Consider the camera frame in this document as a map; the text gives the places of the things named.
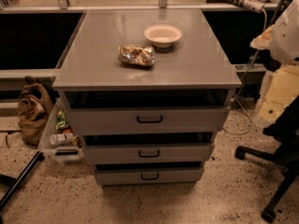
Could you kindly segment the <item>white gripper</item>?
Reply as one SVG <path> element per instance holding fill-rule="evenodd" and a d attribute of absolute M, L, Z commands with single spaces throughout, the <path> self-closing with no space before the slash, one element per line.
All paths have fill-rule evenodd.
<path fill-rule="evenodd" d="M 275 72 L 267 71 L 254 110 L 255 125 L 267 128 L 274 124 L 298 95 L 298 65 L 282 65 Z"/>

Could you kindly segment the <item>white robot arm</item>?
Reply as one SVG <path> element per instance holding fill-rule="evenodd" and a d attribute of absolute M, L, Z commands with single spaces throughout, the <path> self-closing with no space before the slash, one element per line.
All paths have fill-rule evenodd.
<path fill-rule="evenodd" d="M 280 63 L 275 72 L 263 76 L 254 122 L 266 128 L 274 124 L 299 95 L 299 0 L 292 0 L 274 25 L 254 38 L 250 45 L 268 49 Z"/>

